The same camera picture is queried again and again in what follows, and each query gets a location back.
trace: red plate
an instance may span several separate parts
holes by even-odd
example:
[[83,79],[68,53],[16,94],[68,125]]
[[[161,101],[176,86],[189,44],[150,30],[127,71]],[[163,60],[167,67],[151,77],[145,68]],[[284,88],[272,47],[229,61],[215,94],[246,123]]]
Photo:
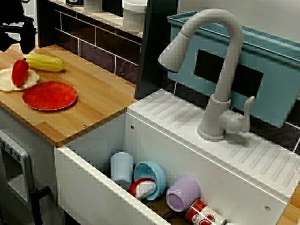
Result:
[[71,86],[55,81],[41,82],[28,88],[22,95],[26,105],[39,110],[58,110],[76,101],[77,93]]

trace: white plate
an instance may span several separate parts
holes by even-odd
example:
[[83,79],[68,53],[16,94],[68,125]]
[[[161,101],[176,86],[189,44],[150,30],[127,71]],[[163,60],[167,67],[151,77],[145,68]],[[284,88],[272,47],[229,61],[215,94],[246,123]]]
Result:
[[12,68],[4,69],[0,71],[0,90],[24,90],[35,85],[39,80],[39,75],[32,70],[28,70],[28,78],[22,87],[16,87],[11,80]]

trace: drain board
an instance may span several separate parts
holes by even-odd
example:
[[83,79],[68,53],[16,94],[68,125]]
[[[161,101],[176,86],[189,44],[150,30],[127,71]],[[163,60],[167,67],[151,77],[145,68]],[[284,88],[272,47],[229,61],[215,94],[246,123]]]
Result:
[[127,112],[284,203],[299,183],[295,153],[250,132],[208,142],[197,132],[204,110],[165,90],[130,105]]

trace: play kitchen sink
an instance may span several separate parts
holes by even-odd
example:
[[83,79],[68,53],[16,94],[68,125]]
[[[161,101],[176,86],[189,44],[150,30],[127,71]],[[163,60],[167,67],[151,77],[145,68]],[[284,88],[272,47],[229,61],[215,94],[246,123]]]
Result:
[[275,224],[298,182],[296,154],[252,133],[208,142],[197,133],[204,110],[164,90],[55,149],[58,201],[82,225],[166,225],[167,221],[104,175],[110,157],[154,161],[166,190],[194,178],[201,200],[234,225]]

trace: purple cup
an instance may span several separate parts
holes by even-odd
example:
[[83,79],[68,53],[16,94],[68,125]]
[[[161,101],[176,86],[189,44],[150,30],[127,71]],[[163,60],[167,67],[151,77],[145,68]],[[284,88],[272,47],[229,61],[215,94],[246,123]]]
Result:
[[167,191],[166,202],[175,212],[184,212],[201,198],[201,189],[198,183],[189,176],[180,177]]

